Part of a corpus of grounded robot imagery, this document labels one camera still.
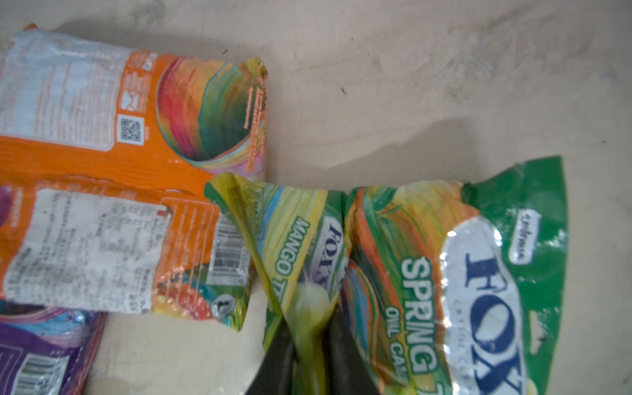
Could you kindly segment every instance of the blue lettering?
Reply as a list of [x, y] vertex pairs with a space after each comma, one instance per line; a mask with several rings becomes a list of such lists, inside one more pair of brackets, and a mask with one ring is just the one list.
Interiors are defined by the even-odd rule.
[[325, 241], [325, 248], [320, 258], [318, 271], [315, 274], [314, 282], [323, 288], [327, 287], [329, 277], [331, 275], [331, 267], [333, 265], [333, 258], [338, 252], [340, 241], [342, 240], [342, 233], [340, 233], [333, 225], [329, 226], [329, 237]]
[[[477, 333], [480, 328], [480, 324], [483, 322], [483, 318], [485, 318], [487, 312], [489, 312], [491, 308], [497, 305], [505, 306], [507, 308], [507, 311], [509, 312], [509, 318], [505, 323], [505, 328], [495, 339], [479, 340], [477, 338]], [[516, 319], [513, 316], [513, 312], [511, 312], [511, 309], [507, 305], [507, 303], [505, 303], [496, 295], [483, 295], [476, 299], [471, 308], [470, 322], [472, 328], [472, 337], [479, 345], [479, 347], [481, 347], [488, 353], [498, 354], [504, 352], [509, 348], [516, 335]]]
[[[465, 288], [470, 285], [470, 280], [472, 279], [486, 279], [487, 285], [484, 287], [477, 288], [477, 291], [481, 291], [483, 289], [493, 289], [494, 291], [502, 291], [507, 288], [507, 280], [502, 276], [500, 269], [498, 268], [498, 260], [496, 257], [484, 260], [470, 260], [470, 254], [465, 254], [465, 267], [467, 270], [467, 280], [465, 281]], [[500, 276], [502, 281], [504, 282], [504, 286], [499, 289], [497, 286], [492, 285], [492, 278], [494, 276]]]
[[502, 383], [506, 383], [509, 387], [513, 388], [518, 394], [522, 393], [522, 380], [518, 380], [518, 383], [512, 383], [509, 381], [509, 374], [512, 369], [516, 369], [518, 377], [522, 376], [520, 369], [520, 349], [516, 347], [516, 353], [508, 360], [500, 362], [498, 365], [493, 365], [483, 359], [472, 346], [472, 360], [474, 364], [481, 362], [489, 368], [487, 374], [483, 377], [478, 376], [478, 372], [474, 373], [474, 378], [481, 395], [487, 395], [494, 393]]

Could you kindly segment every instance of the concrete floor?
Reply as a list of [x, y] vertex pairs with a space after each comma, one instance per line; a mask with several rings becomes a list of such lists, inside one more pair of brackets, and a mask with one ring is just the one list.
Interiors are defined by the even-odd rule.
[[[28, 22], [269, 78], [269, 179], [348, 189], [479, 181], [562, 154], [571, 251], [549, 394], [632, 393], [632, 3], [626, 0], [1, 0]], [[241, 333], [111, 315], [88, 395], [219, 395], [262, 358]]]

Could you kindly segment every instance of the plastic wrapper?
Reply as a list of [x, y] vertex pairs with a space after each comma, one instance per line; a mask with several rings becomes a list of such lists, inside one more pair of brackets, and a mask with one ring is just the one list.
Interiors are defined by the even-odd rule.
[[[16, 264], [29, 267], [26, 272], [31, 274], [36, 270], [33, 255], [22, 262], [18, 252], [37, 241], [29, 238], [32, 234], [27, 230], [36, 234], [42, 226], [67, 232], [62, 238], [46, 239], [46, 248], [66, 255], [32, 250], [44, 254], [49, 269], [46, 276], [38, 277], [39, 284], [63, 276], [75, 281], [84, 274], [86, 288], [118, 280], [118, 271], [106, 274], [90, 260], [104, 250], [115, 250], [121, 260], [132, 259], [135, 250], [147, 246], [138, 244], [146, 229], [131, 230], [136, 226], [131, 223], [144, 221], [138, 213], [103, 212], [118, 216], [127, 230], [121, 230], [120, 224], [113, 225], [118, 234], [109, 236], [91, 230], [90, 222], [97, 222], [90, 213], [105, 206], [98, 208], [100, 200], [87, 195], [101, 196], [108, 185], [109, 209], [160, 205], [169, 212], [167, 233], [180, 236], [167, 234], [162, 255], [152, 256], [149, 276], [155, 272], [155, 278], [137, 274], [140, 279], [125, 280], [153, 282], [151, 307], [147, 303], [141, 307], [140, 301], [147, 302], [147, 297], [136, 303], [128, 300], [122, 307], [99, 296], [75, 298], [76, 303], [68, 307], [130, 313], [151, 308], [191, 319], [215, 317], [239, 329], [250, 292], [250, 279], [244, 279], [248, 253], [219, 208], [204, 199], [204, 185], [223, 171], [250, 179], [264, 177], [266, 77], [257, 58], [235, 65], [39, 29], [18, 34], [0, 73], [0, 187], [6, 200], [2, 209], [7, 216], [14, 212], [8, 222], [0, 223], [0, 243], [5, 247], [0, 296], [22, 303], [63, 302], [50, 292], [37, 293], [41, 296], [37, 301], [26, 300], [23, 296], [33, 293], [29, 286], [21, 296], [6, 294], [7, 270]], [[59, 215], [70, 210], [71, 216], [77, 216], [72, 225], [57, 224], [59, 216], [49, 218], [48, 225], [42, 222], [41, 216], [48, 212], [44, 206], [52, 207], [55, 199], [44, 189], [65, 191], [57, 195], [68, 208], [57, 204], [55, 208]], [[78, 210], [86, 210], [85, 223], [79, 221]], [[82, 238], [84, 231], [91, 231], [93, 238]], [[69, 258], [76, 253], [85, 255], [83, 266]], [[28, 279], [20, 281], [24, 287]]]
[[294, 393], [325, 394], [322, 331], [348, 263], [346, 195], [252, 183], [229, 173], [214, 178], [206, 194], [239, 227], [263, 282], [270, 303], [264, 348], [285, 316], [300, 361]]
[[561, 159], [349, 199], [342, 304], [384, 394], [542, 395], [568, 245]]
[[288, 322], [294, 394], [327, 393], [319, 342], [338, 301], [383, 394], [545, 393], [568, 245], [559, 157], [478, 184], [371, 186], [348, 198], [222, 174], [207, 196], [238, 225], [264, 281], [264, 345], [281, 312]]
[[0, 301], [2, 393], [81, 394], [105, 319], [105, 313]]
[[0, 173], [0, 297], [241, 329], [250, 254], [216, 205], [84, 176]]

